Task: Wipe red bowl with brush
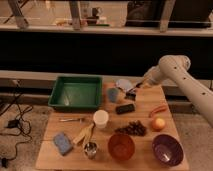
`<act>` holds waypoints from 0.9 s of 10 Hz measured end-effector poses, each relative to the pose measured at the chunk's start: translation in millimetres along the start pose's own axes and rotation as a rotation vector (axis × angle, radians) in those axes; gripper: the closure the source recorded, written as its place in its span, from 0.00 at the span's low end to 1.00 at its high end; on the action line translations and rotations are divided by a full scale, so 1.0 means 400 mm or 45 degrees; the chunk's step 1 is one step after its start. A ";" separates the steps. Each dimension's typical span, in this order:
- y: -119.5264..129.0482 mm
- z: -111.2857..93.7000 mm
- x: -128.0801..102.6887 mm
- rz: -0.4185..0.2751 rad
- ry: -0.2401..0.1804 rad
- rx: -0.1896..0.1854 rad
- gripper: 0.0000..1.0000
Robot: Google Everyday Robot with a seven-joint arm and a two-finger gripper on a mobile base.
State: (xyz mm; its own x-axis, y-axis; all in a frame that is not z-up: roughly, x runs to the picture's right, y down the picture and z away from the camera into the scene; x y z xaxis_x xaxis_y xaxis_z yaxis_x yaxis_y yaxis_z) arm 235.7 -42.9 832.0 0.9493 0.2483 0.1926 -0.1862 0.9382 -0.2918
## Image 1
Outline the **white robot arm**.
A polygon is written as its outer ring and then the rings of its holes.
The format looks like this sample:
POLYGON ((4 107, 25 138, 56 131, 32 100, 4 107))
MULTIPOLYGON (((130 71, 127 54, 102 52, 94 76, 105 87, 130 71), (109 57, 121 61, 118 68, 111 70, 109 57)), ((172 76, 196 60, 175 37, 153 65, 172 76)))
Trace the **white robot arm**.
POLYGON ((143 75, 142 84, 158 85, 170 79, 213 127, 213 91, 188 73, 190 65, 185 55, 165 55, 143 75))

